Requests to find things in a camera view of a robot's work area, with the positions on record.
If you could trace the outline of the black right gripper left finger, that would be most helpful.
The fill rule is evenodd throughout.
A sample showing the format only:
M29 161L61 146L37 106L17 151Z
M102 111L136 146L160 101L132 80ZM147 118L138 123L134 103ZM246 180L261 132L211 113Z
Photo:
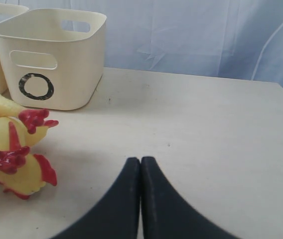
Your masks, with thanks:
M82 218L55 239L136 239L139 228L141 169L128 158L118 177Z

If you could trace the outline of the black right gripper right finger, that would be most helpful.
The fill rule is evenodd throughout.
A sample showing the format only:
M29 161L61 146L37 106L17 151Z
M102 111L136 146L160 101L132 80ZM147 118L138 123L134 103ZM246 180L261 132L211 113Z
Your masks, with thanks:
M154 157L141 159L141 215L145 239L235 239L174 189Z

